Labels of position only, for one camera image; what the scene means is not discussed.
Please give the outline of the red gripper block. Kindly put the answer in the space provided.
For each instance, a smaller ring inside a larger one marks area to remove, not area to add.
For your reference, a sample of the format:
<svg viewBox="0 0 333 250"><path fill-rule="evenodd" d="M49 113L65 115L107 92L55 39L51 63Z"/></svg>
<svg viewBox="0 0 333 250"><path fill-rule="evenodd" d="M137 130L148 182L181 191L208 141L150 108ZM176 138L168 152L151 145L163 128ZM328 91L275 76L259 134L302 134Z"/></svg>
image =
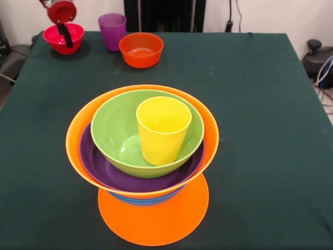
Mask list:
<svg viewBox="0 0 333 250"><path fill-rule="evenodd" d="M73 1L51 1L47 7L47 15L56 24L58 32L63 36L66 46L73 48L71 34L65 25L76 17L77 9Z"/></svg>

